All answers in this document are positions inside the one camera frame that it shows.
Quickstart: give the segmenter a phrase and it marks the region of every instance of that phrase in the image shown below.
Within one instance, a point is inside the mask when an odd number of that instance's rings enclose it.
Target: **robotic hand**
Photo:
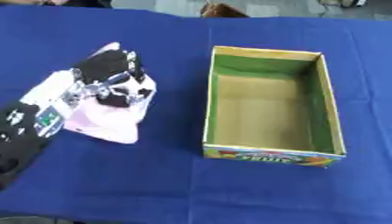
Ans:
[[[145,74],[138,55],[120,49],[118,43],[104,46],[69,70],[52,73],[20,101],[0,109],[0,190],[85,102],[109,109],[144,105],[145,113],[145,99],[150,100],[154,92],[155,83]]]

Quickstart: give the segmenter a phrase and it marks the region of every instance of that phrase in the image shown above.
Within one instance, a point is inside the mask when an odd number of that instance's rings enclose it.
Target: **wrinkled cloth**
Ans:
[[[101,105],[94,97],[90,97],[66,121],[65,129],[110,142],[122,144],[136,142],[137,124],[147,113],[149,103],[157,89],[156,84],[145,75],[141,84],[131,77],[127,82],[112,87],[125,88],[130,95],[138,95],[138,91],[143,88],[151,90],[151,93],[145,99],[137,99],[127,108]]]

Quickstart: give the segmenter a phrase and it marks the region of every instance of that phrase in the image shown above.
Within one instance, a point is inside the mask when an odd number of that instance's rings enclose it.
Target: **cable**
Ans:
[[[318,14],[319,18],[323,18],[329,12],[329,8],[326,4],[322,3],[321,5],[324,6],[324,11]]]
[[[31,219],[31,218],[42,218],[42,217],[39,217],[39,216],[11,216],[11,217],[0,218],[0,221],[5,221],[5,220],[9,220],[9,219]]]

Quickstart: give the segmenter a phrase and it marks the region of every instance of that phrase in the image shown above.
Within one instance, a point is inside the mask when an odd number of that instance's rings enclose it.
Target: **floor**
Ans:
[[[181,17],[198,17],[206,0],[113,0],[117,9],[138,9],[168,13]],[[251,17],[323,17],[392,20],[392,1],[367,0],[364,7],[341,9],[323,6],[318,0],[209,0],[226,3]],[[39,217],[1,218],[0,224],[71,224],[67,220]],[[114,224],[114,222],[89,222],[88,224]]]

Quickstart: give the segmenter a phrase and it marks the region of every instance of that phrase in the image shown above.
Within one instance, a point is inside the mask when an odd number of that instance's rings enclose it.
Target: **blue table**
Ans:
[[[2,105],[111,41],[140,52],[158,86],[138,143],[63,131],[0,192],[0,211],[149,224],[392,222],[389,22],[3,7],[0,40]],[[347,159],[320,169],[202,158],[215,45],[323,52]]]

